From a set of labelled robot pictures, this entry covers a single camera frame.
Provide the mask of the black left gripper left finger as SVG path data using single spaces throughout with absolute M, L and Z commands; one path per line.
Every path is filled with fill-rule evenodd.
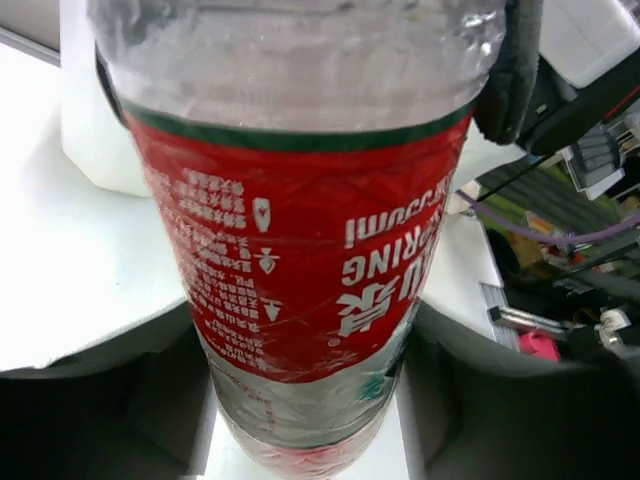
M 196 334 L 68 379 L 1 382 L 4 479 L 185 479 L 203 473 L 209 374 Z

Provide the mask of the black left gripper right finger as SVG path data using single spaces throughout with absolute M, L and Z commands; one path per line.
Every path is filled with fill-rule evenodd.
M 413 479 L 635 479 L 639 350 L 615 338 L 552 362 L 421 304 L 399 416 Z

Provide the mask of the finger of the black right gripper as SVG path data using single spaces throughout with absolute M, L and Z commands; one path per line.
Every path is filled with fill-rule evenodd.
M 520 134 L 536 83 L 542 13 L 541 1 L 505 5 L 505 35 L 474 112 L 480 133 L 494 144 L 512 144 Z

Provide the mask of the red label water bottle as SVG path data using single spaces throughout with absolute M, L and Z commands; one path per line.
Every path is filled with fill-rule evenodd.
M 375 437 L 501 1 L 92 1 L 232 434 L 288 479 Z

